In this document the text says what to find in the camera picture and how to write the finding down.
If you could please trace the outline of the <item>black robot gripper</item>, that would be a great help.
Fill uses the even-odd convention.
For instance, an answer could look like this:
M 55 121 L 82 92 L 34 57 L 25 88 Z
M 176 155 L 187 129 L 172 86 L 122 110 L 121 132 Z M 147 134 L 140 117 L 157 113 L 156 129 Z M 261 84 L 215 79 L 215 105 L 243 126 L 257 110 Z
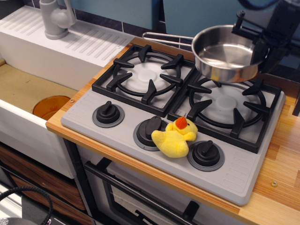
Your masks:
M 252 64 L 261 63 L 261 73 L 272 71 L 285 55 L 300 55 L 298 0 L 270 0 L 262 5 L 249 0 L 239 3 L 246 10 L 237 13 L 232 33 L 253 41 Z

